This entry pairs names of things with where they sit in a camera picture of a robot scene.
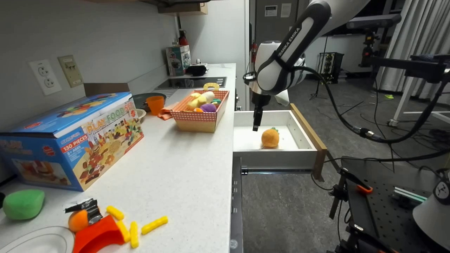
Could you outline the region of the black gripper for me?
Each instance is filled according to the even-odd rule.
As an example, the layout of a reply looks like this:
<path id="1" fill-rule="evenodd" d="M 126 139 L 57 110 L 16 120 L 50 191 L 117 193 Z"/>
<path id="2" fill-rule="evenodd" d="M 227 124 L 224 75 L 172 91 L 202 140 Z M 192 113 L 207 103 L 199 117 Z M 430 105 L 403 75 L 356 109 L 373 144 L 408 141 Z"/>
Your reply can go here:
<path id="1" fill-rule="evenodd" d="M 262 109 L 271 102 L 271 95 L 265 94 L 252 94 L 252 103 L 254 103 L 254 130 L 258 131 L 261 122 L 262 122 Z"/>

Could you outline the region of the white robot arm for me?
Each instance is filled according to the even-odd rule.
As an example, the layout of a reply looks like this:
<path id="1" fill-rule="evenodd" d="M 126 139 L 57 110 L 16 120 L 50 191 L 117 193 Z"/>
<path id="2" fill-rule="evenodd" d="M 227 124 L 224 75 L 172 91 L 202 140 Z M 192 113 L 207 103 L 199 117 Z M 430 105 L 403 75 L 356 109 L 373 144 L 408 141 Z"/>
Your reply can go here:
<path id="1" fill-rule="evenodd" d="M 321 34 L 356 16 L 370 0 L 311 0 L 280 43 L 261 43 L 254 68 L 244 75 L 252 91 L 254 129 L 258 130 L 264 106 L 295 84 L 297 64 L 307 47 Z"/>

